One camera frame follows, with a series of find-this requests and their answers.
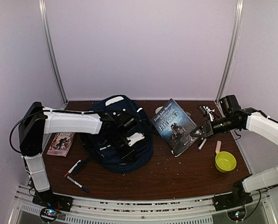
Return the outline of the navy blue student backpack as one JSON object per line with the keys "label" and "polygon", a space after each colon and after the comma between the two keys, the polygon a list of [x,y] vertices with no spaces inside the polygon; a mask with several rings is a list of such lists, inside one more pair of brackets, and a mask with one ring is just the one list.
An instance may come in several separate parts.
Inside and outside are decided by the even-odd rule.
{"label": "navy blue student backpack", "polygon": [[78,163],[71,172],[72,175],[76,175],[83,164],[89,163],[92,160],[97,161],[112,173],[125,174],[141,168],[151,159],[153,155],[151,124],[148,115],[141,106],[125,95],[115,95],[95,103],[89,110],[95,112],[129,112],[137,121],[137,125],[131,134],[140,132],[144,134],[145,138],[133,145],[135,161],[123,161],[110,141],[102,134],[101,130],[98,134],[80,133],[79,136],[83,147],[89,151],[90,156]]}

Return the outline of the dark Wuthering Heights book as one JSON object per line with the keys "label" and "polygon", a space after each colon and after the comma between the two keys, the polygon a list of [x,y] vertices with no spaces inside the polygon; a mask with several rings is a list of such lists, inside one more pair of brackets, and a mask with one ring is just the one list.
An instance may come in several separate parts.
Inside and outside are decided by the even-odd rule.
{"label": "dark Wuthering Heights book", "polygon": [[180,156],[197,140],[190,135],[196,128],[195,122],[172,98],[151,118],[151,123],[175,157]]}

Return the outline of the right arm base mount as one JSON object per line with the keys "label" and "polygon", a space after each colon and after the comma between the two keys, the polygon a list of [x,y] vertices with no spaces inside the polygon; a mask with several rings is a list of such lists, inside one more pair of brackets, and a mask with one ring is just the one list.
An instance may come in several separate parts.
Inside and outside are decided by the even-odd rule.
{"label": "right arm base mount", "polygon": [[251,193],[246,193],[242,182],[236,182],[233,185],[231,193],[218,194],[213,197],[213,203],[216,211],[229,210],[228,217],[232,221],[244,221],[247,217],[246,204],[253,202]]}

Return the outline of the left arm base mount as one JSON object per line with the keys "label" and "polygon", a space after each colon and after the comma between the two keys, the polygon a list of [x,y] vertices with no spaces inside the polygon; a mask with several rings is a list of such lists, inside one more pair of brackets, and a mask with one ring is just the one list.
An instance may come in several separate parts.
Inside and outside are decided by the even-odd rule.
{"label": "left arm base mount", "polygon": [[38,192],[35,190],[32,202],[42,206],[40,210],[40,219],[50,224],[56,221],[64,212],[70,212],[73,198],[54,194],[51,189]]}

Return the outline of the pink illustrated paperback book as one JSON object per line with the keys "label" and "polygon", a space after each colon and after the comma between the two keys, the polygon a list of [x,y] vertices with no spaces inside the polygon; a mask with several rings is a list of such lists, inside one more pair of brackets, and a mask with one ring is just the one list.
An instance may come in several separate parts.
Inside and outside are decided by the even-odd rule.
{"label": "pink illustrated paperback book", "polygon": [[75,135],[75,133],[69,132],[56,133],[48,148],[47,155],[66,157]]}

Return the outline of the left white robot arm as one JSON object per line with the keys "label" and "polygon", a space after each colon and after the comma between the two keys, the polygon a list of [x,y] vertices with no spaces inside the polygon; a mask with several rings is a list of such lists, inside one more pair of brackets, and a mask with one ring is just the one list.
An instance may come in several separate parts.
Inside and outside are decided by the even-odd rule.
{"label": "left white robot arm", "polygon": [[43,136],[49,133],[88,133],[105,135],[118,149],[122,159],[130,159],[133,145],[144,139],[142,133],[128,134],[136,126],[128,112],[78,112],[55,110],[34,102],[19,121],[20,152],[24,157],[38,198],[46,207],[53,207],[57,197],[52,194],[42,158]]}

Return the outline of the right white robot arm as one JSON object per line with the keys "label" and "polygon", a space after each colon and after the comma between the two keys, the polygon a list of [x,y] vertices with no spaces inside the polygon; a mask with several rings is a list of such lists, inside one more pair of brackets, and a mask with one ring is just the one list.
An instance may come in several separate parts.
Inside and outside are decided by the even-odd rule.
{"label": "right white robot arm", "polygon": [[[225,112],[223,118],[214,121],[206,120],[193,129],[190,135],[208,139],[216,134],[235,129],[256,133],[278,146],[278,122],[251,107]],[[278,186],[278,166],[249,176],[241,182],[241,186],[242,188],[236,189],[229,195],[229,202],[233,206],[240,205],[247,198],[247,193]]]}

